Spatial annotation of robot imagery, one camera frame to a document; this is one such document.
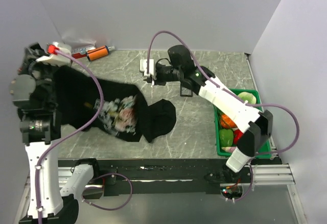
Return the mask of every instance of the black bracket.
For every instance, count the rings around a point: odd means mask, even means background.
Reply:
[[[189,93],[189,94],[183,94],[183,89],[184,90],[187,90],[187,91],[190,91],[191,93]],[[185,88],[183,85],[182,85],[182,83],[180,83],[180,90],[179,90],[179,94],[180,94],[180,96],[182,96],[182,97],[193,97],[193,91],[192,90],[189,90],[189,89],[187,89],[187,88]]]

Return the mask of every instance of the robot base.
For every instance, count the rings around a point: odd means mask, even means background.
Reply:
[[[43,219],[43,223],[47,224],[72,224],[75,223],[78,217],[79,205],[78,201],[74,199],[71,194],[67,197],[63,197],[63,208],[58,212],[56,216],[49,215]],[[37,219],[25,216],[19,221],[19,224],[38,224]]]

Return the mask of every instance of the red object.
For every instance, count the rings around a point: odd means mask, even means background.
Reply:
[[[237,145],[237,142],[241,138],[241,136],[243,136],[243,133],[240,130],[235,130],[233,133],[234,133],[233,144]]]
[[[86,57],[86,53],[85,54],[81,54],[81,53],[72,54],[72,57],[74,57],[75,59],[79,59],[82,57]]]
[[[48,52],[51,53],[51,54],[54,54],[56,55],[59,48],[58,47],[55,47],[53,44],[50,44],[49,47],[48,47]]]

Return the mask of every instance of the white small object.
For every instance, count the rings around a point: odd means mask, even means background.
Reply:
[[[255,184],[257,183],[257,181],[255,180],[257,168],[258,168],[258,165],[256,164],[255,167],[254,167],[254,169],[253,169],[252,192],[254,191]]]
[[[72,48],[63,43],[59,42],[53,42],[52,43],[55,47],[58,47],[61,52],[64,52],[65,54],[71,55],[72,54]],[[42,56],[36,59],[37,62],[42,62],[46,64],[50,64],[52,66],[63,66],[63,65],[69,65],[71,63],[71,60],[67,57],[64,57],[62,55],[54,55],[50,54],[49,56]]]
[[[238,173],[250,159],[251,157],[246,156],[238,149],[238,147],[236,147],[234,152],[228,158],[226,165],[232,171]]]
[[[114,47],[114,46],[109,46],[108,47],[108,50],[111,52],[111,51],[114,51],[116,49],[116,47]]]
[[[154,59],[149,60],[149,72],[148,72],[148,60],[141,59],[139,61],[139,71],[143,73],[143,78],[152,78],[156,80]]]

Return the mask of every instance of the floor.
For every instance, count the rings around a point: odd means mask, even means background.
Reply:
[[[213,106],[206,100],[180,97],[178,82],[151,88],[139,73],[139,60],[146,58],[147,51],[115,51],[109,56],[89,63],[80,59],[98,77],[135,83],[139,86],[148,104],[162,98],[170,100],[176,107],[177,123],[167,135],[148,143],[124,142],[97,128],[80,132],[63,142],[60,158],[219,158],[216,149],[216,133]],[[196,51],[199,63],[208,67],[229,88],[254,89],[246,56],[241,53]],[[166,51],[153,51],[151,58],[168,57]],[[74,131],[70,126],[62,127],[65,136]]]
[[[102,197],[97,205],[114,208],[127,195]],[[246,200],[226,203],[205,193],[135,194],[123,209],[103,211],[80,204],[76,224],[296,224],[287,186],[256,186]]]

